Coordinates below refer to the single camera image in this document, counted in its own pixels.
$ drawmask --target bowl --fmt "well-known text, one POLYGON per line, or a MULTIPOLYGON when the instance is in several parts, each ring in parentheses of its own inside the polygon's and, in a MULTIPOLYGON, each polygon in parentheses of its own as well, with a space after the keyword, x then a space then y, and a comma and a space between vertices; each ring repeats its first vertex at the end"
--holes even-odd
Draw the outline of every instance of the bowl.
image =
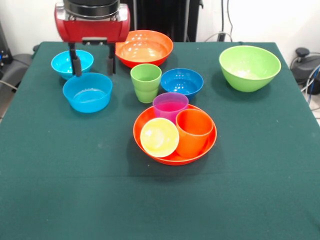
POLYGON ((188 108, 188 98, 178 92, 166 92, 157 96, 152 105, 155 116, 165 118, 176 124, 176 117, 182 110, 188 108))
POLYGON ((120 61, 133 68, 139 64, 161 65, 174 48, 172 40, 157 31, 130 31, 125 42, 115 44, 115 55, 120 61))
MULTIPOLYGON (((188 105, 188 108, 201 110, 200 108, 193 106, 193 105, 190 105, 190 104, 188 105)), ((201 157, 203 157, 205 154, 207 154, 210 151, 210 149, 214 146, 214 144, 217 140, 217 128, 216 128, 216 126, 214 126, 213 130, 209 134, 207 142, 205 143, 202 150, 199 152, 199 154, 196 157, 192 157, 192 158, 182 157, 177 153, 177 151, 174 151, 172 154, 170 154, 169 156, 166 156, 166 157, 151 156, 150 154, 148 154, 144 150, 144 148, 141 144, 140 134, 141 134, 141 130, 142 130, 143 126, 149 120, 154 119, 155 117, 156 117, 156 115, 155 115, 155 110, 154 110, 153 106, 149 107, 144 112, 142 112, 137 117, 137 119, 133 125, 133 137, 134 137, 136 144, 139 146, 139 148, 142 151, 144 151, 148 156, 150 156, 152 159, 154 159, 155 161, 157 161, 159 163, 171 165, 171 166, 180 166, 180 165, 186 165, 186 164, 192 163, 192 162, 200 159, 201 157)))
POLYGON ((81 113, 94 113, 104 109, 111 97, 113 83, 100 73, 88 72, 65 82, 63 94, 70 105, 81 113))
POLYGON ((143 126, 140 141, 150 156, 163 158, 176 150, 179 143, 178 129, 170 120, 156 117, 143 126))
POLYGON ((204 79, 196 71, 175 68, 162 75, 161 86, 167 92, 180 93, 191 100, 204 86, 204 79))
POLYGON ((256 46, 230 47, 220 54, 219 62, 225 79, 241 92, 263 88, 281 69, 276 55, 256 46))
MULTIPOLYGON (((76 55, 80 58, 82 73, 90 72, 94 63, 94 56, 83 50, 76 50, 76 55)), ((51 67, 65 80, 73 77, 69 51, 64 51, 56 55, 51 61, 51 67)))

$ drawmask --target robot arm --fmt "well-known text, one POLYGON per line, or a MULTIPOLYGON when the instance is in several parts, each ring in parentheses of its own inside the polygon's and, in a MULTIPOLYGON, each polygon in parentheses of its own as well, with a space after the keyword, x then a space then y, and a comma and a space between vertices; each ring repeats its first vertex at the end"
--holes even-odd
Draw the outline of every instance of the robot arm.
POLYGON ((124 42, 130 30, 130 12, 120 0, 63 0, 54 11, 57 30, 69 44, 73 74, 81 76, 75 43, 108 45, 108 75, 116 72, 115 43, 124 42))

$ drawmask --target dark blue bowl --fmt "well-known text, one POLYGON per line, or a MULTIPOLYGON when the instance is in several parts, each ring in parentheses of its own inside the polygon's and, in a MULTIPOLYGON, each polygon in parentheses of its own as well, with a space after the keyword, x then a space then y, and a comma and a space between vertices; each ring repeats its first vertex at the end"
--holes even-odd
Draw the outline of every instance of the dark blue bowl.
POLYGON ((167 92, 181 93, 191 100, 204 86, 204 79, 196 71, 175 68, 162 75, 161 86, 167 92))

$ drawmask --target plate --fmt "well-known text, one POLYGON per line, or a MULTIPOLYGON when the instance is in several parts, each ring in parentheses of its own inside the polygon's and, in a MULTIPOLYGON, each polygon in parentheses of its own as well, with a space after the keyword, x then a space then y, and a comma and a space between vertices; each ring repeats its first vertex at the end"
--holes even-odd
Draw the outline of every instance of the plate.
MULTIPOLYGON (((201 110, 200 108, 193 106, 191 104, 188 105, 189 109, 198 109, 201 110)), ((176 151, 174 151, 172 154, 170 154, 169 156, 166 157, 154 157, 149 155, 144 148, 141 145, 141 141, 140 141, 140 134, 141 134, 141 130, 143 128, 143 126, 151 119, 154 119, 156 117, 155 115, 155 110, 154 107, 151 106, 148 109, 146 109, 145 111, 143 111, 136 119, 134 125, 133 125, 133 137, 134 140, 136 142, 136 144, 139 146, 139 148, 145 152, 145 154, 147 154, 148 156, 150 156, 151 158, 153 158, 154 160, 156 160, 159 163, 162 164, 166 164, 166 165, 171 165, 171 166, 179 166, 179 165, 186 165, 189 163, 192 163, 198 159, 200 159, 201 157, 203 157, 206 153, 208 153, 210 151, 210 149, 214 146, 216 140, 217 140, 217 128, 216 125, 214 125, 214 128, 212 130, 212 132, 209 135, 209 138, 207 140, 207 143, 204 145, 203 149, 201 150, 201 152, 199 153, 198 156, 193 157, 193 158, 184 158, 180 155, 177 154, 176 151)))

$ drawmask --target orange cup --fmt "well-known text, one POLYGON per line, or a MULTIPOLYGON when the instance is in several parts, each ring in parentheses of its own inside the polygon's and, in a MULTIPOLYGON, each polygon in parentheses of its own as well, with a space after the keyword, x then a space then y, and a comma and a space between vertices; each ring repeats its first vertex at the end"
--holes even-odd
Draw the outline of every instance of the orange cup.
POLYGON ((176 116, 179 144, 176 152, 185 158, 196 157, 205 146, 215 127, 212 118, 197 109, 185 109, 176 116))

